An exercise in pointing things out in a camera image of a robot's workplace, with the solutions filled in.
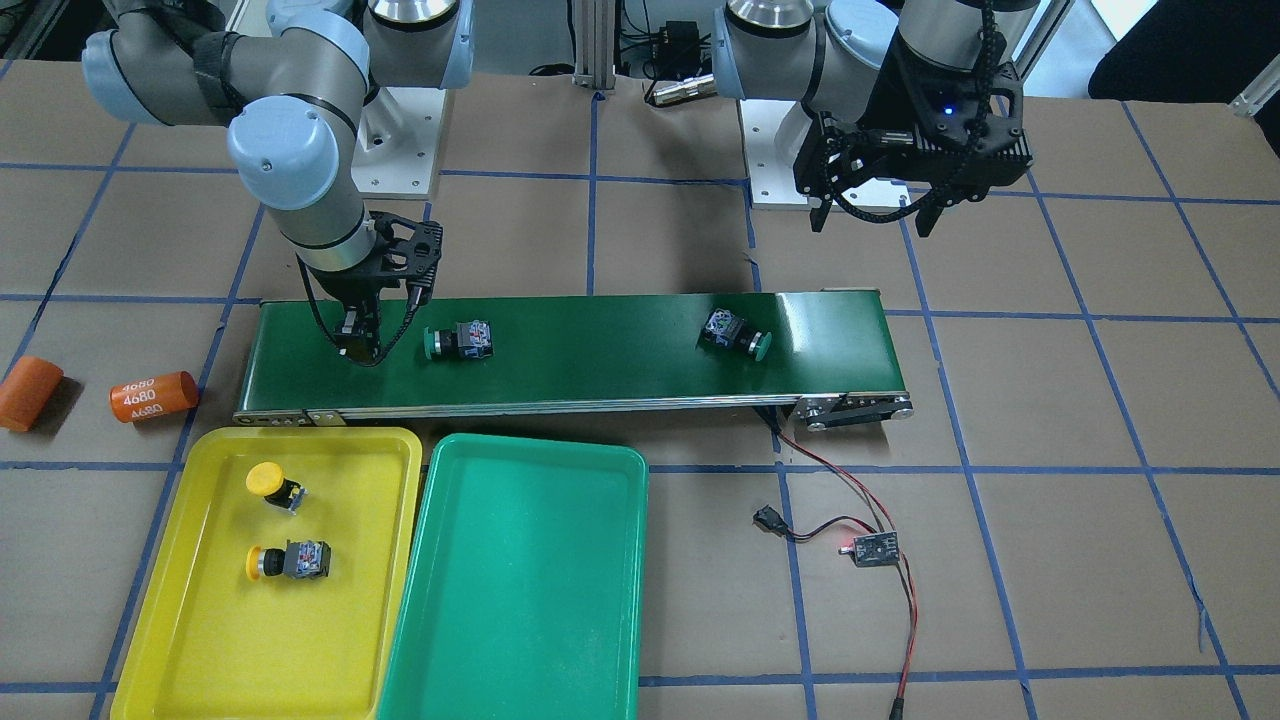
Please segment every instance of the light blue joint cover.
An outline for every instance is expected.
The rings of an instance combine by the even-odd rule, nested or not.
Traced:
[[[227,129],[241,182],[264,205],[301,210],[338,178],[338,141],[315,108],[273,95],[250,102]]]
[[[365,78],[365,87],[369,87],[369,42],[356,29],[356,26],[333,13],[310,8],[289,18],[280,35],[292,28],[310,29],[346,53],[351,61],[360,68],[360,74]]]
[[[440,90],[456,90],[471,83],[471,65],[475,63],[475,44],[471,36],[471,0],[461,0],[458,24],[453,33],[449,61],[444,64]]]
[[[831,0],[827,27],[836,42],[863,64],[879,68],[897,29],[897,15],[876,0]]]
[[[266,27],[273,37],[280,37],[293,15],[312,8],[344,18],[351,12],[351,0],[268,0]]]
[[[164,123],[142,105],[124,79],[124,73],[115,61],[115,53],[111,51],[113,35],[114,29],[95,32],[84,42],[84,50],[81,53],[84,85],[88,86],[93,100],[97,100],[111,117],[127,123],[163,126]]]
[[[742,78],[737,74],[733,61],[733,38],[728,33],[724,8],[716,8],[714,36],[712,37],[712,74],[716,76],[716,92],[723,97],[746,100],[742,92]]]

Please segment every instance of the yellow tray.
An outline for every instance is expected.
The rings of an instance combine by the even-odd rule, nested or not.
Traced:
[[[297,516],[244,488],[262,460]],[[225,428],[187,460],[113,720],[371,719],[404,591],[422,446],[398,428]],[[244,575],[255,544],[323,539],[328,578]]]

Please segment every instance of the plastic tray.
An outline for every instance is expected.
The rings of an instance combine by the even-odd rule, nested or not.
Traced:
[[[444,438],[378,716],[635,717],[648,484],[625,447]]]
[[[297,516],[244,488],[262,460]],[[227,428],[196,443],[111,707],[114,720],[374,717],[408,565],[422,446],[397,428]],[[323,539],[328,578],[244,575],[253,544]]]

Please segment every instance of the connector plug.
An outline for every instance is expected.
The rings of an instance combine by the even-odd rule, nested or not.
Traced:
[[[787,521],[782,519],[782,515],[778,515],[778,511],[774,510],[772,505],[765,505],[764,507],[756,510],[751,520],[771,533],[777,533],[782,537],[791,534],[791,528],[787,525]]]

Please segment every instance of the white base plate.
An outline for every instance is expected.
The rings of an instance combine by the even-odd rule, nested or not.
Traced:
[[[371,146],[356,142],[351,177],[365,197],[430,200],[439,158],[445,91],[422,87],[387,87],[403,110],[403,137]]]
[[[751,206],[758,210],[808,210],[809,199],[796,192],[791,174],[795,156],[785,156],[777,142],[782,118],[795,102],[741,100],[739,106],[746,169],[751,178]],[[854,205],[873,211],[896,210],[901,202],[909,201],[906,186],[882,179],[868,181],[852,192],[850,199],[855,200]]]

